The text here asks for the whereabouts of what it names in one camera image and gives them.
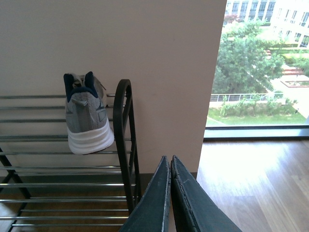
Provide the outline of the right gripper black camera left finger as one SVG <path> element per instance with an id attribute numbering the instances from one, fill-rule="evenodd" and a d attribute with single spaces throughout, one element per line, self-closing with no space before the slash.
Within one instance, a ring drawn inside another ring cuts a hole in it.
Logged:
<path id="1" fill-rule="evenodd" d="M 167 232 L 171 173 L 163 156 L 140 202 L 120 228 L 121 232 Z"/>

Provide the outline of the right gripper black camera right finger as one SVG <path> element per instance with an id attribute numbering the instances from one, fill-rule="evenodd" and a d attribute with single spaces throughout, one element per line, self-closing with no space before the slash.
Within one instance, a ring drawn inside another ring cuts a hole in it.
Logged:
<path id="1" fill-rule="evenodd" d="M 171 161 L 171 200 L 178 232 L 239 232 L 177 156 Z"/>

